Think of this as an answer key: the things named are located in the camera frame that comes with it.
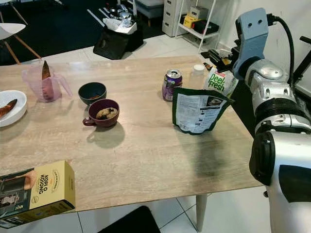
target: floor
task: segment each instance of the floor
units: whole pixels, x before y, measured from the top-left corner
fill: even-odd
[[[92,47],[45,57],[48,63],[105,61]],[[198,55],[197,47],[183,38],[166,35],[145,40],[142,47],[127,53],[125,59]],[[25,62],[38,64],[38,60]],[[235,190],[209,195],[203,226],[204,233],[269,233],[269,201],[264,187]],[[122,216],[148,206],[162,233],[196,233],[195,196],[158,200],[108,209],[52,216],[0,233],[96,233]]]

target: plastic bottle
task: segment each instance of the plastic bottle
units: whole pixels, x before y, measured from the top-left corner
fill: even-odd
[[[188,86],[186,88],[197,90],[203,89],[203,84],[205,81],[205,70],[206,68],[204,65],[194,65],[190,74]]]

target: white wall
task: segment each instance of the white wall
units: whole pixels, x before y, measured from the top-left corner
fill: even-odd
[[[225,12],[224,6],[227,4],[228,9]],[[311,45],[299,40],[302,35],[311,38],[311,0],[220,0],[217,6],[217,9],[221,8],[221,13],[214,16],[217,18],[214,21],[219,20],[220,15],[226,14],[220,36],[220,43],[225,46],[235,46],[234,40],[238,38],[235,28],[236,18],[246,11],[263,7],[267,13],[280,16],[288,24],[294,40],[295,69],[311,49]],[[279,23],[269,27],[264,55],[287,72],[289,71],[288,39]],[[309,92],[311,96],[311,67],[298,86]]]

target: purple can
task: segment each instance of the purple can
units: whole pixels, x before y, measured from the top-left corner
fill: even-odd
[[[162,96],[166,101],[173,101],[174,89],[183,84],[183,77],[178,69],[170,69],[164,76]]]

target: white plate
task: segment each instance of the white plate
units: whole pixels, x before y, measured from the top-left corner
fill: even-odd
[[[25,114],[27,97],[25,93],[21,91],[0,91],[0,108],[4,107],[14,99],[17,99],[17,103],[8,114],[0,118],[0,127],[13,124]]]

